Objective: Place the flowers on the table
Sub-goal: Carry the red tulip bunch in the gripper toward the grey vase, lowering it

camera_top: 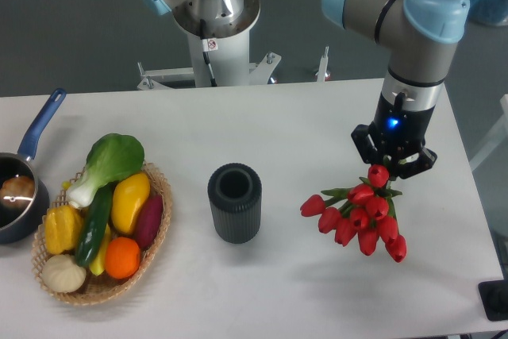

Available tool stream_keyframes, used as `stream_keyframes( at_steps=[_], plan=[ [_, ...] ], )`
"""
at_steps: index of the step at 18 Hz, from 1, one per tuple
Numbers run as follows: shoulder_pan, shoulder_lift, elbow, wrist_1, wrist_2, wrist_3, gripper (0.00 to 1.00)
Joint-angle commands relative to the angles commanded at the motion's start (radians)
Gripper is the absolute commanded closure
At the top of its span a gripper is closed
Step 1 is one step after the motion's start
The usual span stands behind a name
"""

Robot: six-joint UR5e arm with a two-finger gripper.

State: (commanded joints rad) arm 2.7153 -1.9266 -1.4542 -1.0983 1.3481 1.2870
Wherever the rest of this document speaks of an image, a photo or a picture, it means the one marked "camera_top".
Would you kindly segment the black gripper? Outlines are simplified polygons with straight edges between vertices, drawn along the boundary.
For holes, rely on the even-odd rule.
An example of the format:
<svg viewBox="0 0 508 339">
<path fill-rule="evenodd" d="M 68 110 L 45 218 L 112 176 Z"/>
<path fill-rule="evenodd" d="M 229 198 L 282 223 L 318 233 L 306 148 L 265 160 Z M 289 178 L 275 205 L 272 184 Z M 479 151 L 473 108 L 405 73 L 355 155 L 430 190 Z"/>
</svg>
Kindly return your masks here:
<svg viewBox="0 0 508 339">
<path fill-rule="evenodd" d="M 409 111 L 398 109 L 382 95 L 370 127 L 358 125 L 351 138 L 362 161 L 381 164 L 382 156 L 388 161 L 390 180 L 408 179 L 433 167 L 437 154 L 425 146 L 425 133 L 434 107 Z"/>
</svg>

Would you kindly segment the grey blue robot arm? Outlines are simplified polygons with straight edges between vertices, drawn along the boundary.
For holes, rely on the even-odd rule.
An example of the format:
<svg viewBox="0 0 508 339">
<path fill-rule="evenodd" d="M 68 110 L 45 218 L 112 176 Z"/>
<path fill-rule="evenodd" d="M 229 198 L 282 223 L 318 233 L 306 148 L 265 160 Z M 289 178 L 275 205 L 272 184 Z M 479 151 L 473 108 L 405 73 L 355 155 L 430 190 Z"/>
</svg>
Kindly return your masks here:
<svg viewBox="0 0 508 339">
<path fill-rule="evenodd" d="M 143 0 L 171 13 L 187 35 L 197 87 L 266 83 L 273 67 L 249 60 L 249 32 L 260 0 Z M 469 0 L 321 0 L 324 16 L 391 51 L 374 120 L 352 139 L 367 164 L 386 164 L 392 179 L 429 170 L 436 154 L 425 132 L 464 35 Z"/>
</svg>

